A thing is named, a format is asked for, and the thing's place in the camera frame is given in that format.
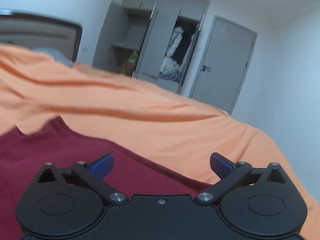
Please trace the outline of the orange bed sheet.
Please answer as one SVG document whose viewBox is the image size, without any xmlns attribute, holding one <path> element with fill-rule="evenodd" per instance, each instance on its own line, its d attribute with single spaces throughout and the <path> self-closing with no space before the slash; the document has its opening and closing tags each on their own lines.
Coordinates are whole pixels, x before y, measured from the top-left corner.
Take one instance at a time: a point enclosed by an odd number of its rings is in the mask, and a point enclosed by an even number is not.
<svg viewBox="0 0 320 240">
<path fill-rule="evenodd" d="M 48 55 L 1 45 L 1 132 L 31 133 L 61 116 L 73 131 L 108 139 L 188 178 L 217 182 L 213 152 L 255 167 L 278 162 L 308 207 L 302 228 L 319 239 L 319 203 L 304 188 L 276 143 L 263 131 L 222 110 L 167 92 L 145 81 L 75 63 L 67 68 Z"/>
</svg>

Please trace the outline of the colourful bag in wardrobe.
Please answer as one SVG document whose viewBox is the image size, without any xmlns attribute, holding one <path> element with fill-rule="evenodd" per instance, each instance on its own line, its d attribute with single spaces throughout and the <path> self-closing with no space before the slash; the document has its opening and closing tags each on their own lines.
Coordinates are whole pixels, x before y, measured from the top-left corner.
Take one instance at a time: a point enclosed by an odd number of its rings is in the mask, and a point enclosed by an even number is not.
<svg viewBox="0 0 320 240">
<path fill-rule="evenodd" d="M 134 50 L 133 53 L 128 57 L 128 59 L 119 68 L 120 74 L 126 76 L 132 76 L 136 69 L 136 64 L 138 61 L 139 53 Z"/>
</svg>

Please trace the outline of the grey room door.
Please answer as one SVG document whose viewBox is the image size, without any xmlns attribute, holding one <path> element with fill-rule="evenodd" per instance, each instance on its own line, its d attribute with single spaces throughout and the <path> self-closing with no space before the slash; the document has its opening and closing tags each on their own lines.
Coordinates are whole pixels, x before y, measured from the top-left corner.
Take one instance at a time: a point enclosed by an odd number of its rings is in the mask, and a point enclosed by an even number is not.
<svg viewBox="0 0 320 240">
<path fill-rule="evenodd" d="M 216 17 L 190 98 L 231 114 L 251 61 L 257 33 Z M 211 68 L 203 72 L 202 67 Z"/>
</svg>

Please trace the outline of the hanging clothes in wardrobe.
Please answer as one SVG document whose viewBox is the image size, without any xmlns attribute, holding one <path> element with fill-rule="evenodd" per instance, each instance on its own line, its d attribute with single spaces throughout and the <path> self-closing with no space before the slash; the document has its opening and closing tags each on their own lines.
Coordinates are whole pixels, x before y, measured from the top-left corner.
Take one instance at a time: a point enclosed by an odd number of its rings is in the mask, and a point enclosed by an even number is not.
<svg viewBox="0 0 320 240">
<path fill-rule="evenodd" d="M 167 46 L 166 57 L 176 61 L 179 65 L 182 64 L 185 54 L 196 33 L 195 27 L 177 26 L 173 29 L 169 44 Z"/>
</svg>

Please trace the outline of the grey wardrobe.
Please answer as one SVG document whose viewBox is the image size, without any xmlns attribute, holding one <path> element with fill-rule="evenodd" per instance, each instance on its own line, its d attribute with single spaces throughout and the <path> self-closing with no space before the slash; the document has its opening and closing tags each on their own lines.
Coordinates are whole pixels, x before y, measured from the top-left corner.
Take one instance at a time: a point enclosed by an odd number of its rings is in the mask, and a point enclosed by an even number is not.
<svg viewBox="0 0 320 240">
<path fill-rule="evenodd" d="M 92 65 L 113 73 L 133 53 L 139 57 L 132 77 L 180 93 L 202 29 L 207 0 L 123 0 L 111 2 L 95 48 Z M 177 26 L 196 28 L 185 54 L 179 82 L 159 78 L 172 31 Z"/>
</svg>

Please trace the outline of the folded clothes pile in wardrobe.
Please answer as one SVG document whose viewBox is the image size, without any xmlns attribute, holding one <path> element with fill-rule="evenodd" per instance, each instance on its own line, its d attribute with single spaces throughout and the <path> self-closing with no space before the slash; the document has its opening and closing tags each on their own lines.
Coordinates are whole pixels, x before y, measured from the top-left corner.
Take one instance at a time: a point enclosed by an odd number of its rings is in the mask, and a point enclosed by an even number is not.
<svg viewBox="0 0 320 240">
<path fill-rule="evenodd" d="M 172 58 L 165 57 L 161 70 L 159 72 L 159 78 L 170 80 L 174 82 L 179 82 L 182 76 L 182 68 L 181 66 Z"/>
</svg>

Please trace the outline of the brown padded headboard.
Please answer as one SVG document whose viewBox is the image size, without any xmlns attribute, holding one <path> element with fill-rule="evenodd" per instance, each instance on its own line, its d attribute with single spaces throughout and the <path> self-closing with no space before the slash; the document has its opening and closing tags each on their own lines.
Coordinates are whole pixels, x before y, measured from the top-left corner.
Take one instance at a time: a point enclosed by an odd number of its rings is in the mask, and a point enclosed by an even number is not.
<svg viewBox="0 0 320 240">
<path fill-rule="evenodd" d="M 54 48 L 75 61 L 81 37 L 82 26 L 77 23 L 9 9 L 1 10 L 1 43 L 26 48 Z"/>
</svg>

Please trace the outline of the dark red garment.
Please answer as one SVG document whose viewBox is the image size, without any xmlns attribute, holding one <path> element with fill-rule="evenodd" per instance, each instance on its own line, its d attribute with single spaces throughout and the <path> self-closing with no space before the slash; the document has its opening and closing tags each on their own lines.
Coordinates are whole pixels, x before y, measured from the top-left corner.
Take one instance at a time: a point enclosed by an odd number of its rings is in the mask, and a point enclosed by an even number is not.
<svg viewBox="0 0 320 240">
<path fill-rule="evenodd" d="M 104 182 L 132 197 L 134 194 L 196 194 L 210 185 L 187 178 L 105 139 L 87 137 L 71 130 L 61 117 L 40 130 L 23 134 L 17 127 L 1 135 L 1 239 L 23 235 L 15 209 L 21 195 L 47 162 L 58 168 L 77 161 L 88 163 L 111 153 L 114 168 Z"/>
</svg>

